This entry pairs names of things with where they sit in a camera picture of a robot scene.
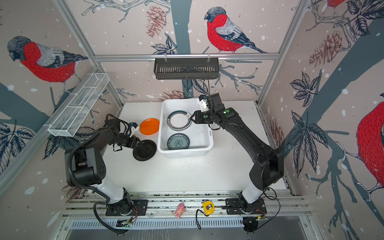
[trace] black mounting plate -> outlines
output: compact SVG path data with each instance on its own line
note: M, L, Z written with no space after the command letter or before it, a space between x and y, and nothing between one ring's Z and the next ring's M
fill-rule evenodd
M145 216L145 212L147 211L147 205L148 205L148 200L132 200L133 205L137 207L138 216ZM121 215L119 213L114 213L110 209L107 209L107 212L105 213L106 216L119 216ZM135 216L136 212L132 210L127 216Z
M225 206L227 207L227 214L228 215L238 215L238 214L262 214L264 215L266 213L266 208L264 204L264 200L262 198L258 199L256 201L256 206L259 208L259 211L252 211L249 213L244 213L240 208L239 199L235 198L228 198L225 199Z

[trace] wire mesh shelf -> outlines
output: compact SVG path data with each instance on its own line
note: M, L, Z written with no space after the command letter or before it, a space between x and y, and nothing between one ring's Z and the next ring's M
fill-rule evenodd
M106 73L90 74L84 86L77 93L71 93L73 99L48 131L54 136L73 137L108 83Z
M156 58L156 79L216 79L218 58Z

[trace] bird head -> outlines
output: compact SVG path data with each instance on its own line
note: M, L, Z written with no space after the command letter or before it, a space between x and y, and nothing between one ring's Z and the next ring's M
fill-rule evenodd
M222 8L222 7L213 7L213 8L210 8L207 11L207 14L205 15L204 19L208 20L208 22L212 23L214 21L214 19L218 15L221 15L221 14L227 14L226 11L224 10L224 8Z
M11 56L13 61L16 59L20 59L21 61L26 60L24 47L30 42L31 40L24 36L16 36L8 42L7 48L9 56Z

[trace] stacked plates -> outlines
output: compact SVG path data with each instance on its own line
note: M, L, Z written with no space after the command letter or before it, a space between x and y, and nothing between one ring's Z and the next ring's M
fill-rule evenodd
M191 125L190 114L186 111L179 110L172 112L167 118L168 126L175 131L183 131ZM187 149L189 147L189 138L182 133L172 135L168 141L169 150Z

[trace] orange plate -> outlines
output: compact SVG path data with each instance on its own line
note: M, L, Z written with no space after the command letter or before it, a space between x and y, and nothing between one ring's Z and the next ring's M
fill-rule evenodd
M144 135L152 135L159 131L160 121L156 118L148 118L140 124L140 132Z

